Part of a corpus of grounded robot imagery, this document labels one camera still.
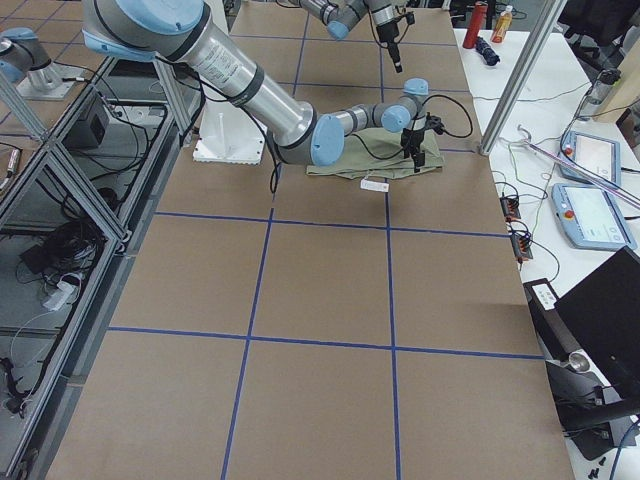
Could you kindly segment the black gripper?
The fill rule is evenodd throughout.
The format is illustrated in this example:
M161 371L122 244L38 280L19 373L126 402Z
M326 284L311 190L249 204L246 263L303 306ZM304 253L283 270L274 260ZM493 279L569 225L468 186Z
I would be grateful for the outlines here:
M444 124L440 117L427 113L420 121L421 125L418 125L417 120L411 121L401 134L403 158L411 159L414 173L420 173L426 166L428 155L440 156L435 135L444 134Z
M379 8L375 11L375 30L378 41L388 51L397 73L403 71L399 51L402 35L398 27L401 20L405 20L407 26L413 25L415 23L414 13L406 10L399 12L396 8Z

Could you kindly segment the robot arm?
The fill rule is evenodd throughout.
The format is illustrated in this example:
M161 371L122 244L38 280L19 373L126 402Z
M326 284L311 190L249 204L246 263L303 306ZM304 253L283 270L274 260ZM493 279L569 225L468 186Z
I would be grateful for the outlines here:
M415 23L415 16L406 6L396 1L326 1L300 0L290 1L317 18L326 27L329 35L335 40L344 40L349 33L368 18L372 28L374 41L389 54L397 73L403 71L399 44L403 40L399 24L402 20L406 27Z
M346 137L383 128L400 134L400 152L416 169L425 164L422 143L434 119L425 111L424 79L407 80L394 103L320 115L250 59L214 23L204 1L85 1L82 7L89 49L137 62L163 58L188 65L208 87L267 127L268 142L284 163L329 167L341 157Z

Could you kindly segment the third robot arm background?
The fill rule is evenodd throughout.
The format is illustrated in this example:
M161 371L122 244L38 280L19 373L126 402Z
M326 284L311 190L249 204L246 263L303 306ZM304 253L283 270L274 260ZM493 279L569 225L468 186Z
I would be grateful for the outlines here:
M26 27L1 33L1 72L29 100L63 100L85 69L52 60L35 32Z

